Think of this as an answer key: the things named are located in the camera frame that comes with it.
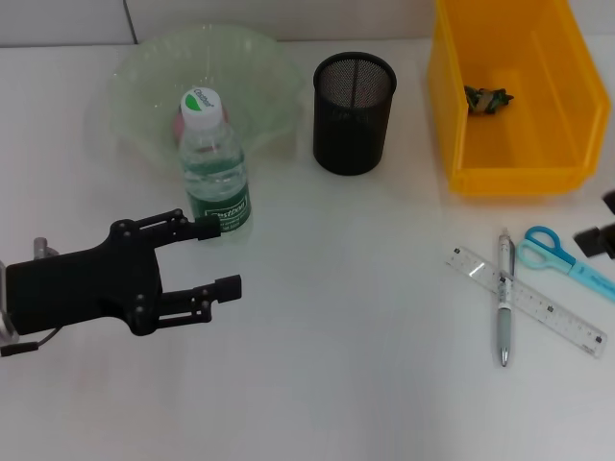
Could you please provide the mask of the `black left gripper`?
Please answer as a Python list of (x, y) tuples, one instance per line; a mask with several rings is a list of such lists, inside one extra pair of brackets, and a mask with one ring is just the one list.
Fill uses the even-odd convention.
[(157, 327), (209, 323), (214, 303), (241, 298), (241, 276), (161, 295), (152, 243), (202, 241), (221, 234), (216, 215), (192, 222), (180, 208), (137, 222), (118, 221), (94, 248), (8, 266), (9, 320), (20, 335), (106, 317), (126, 323), (137, 336)]

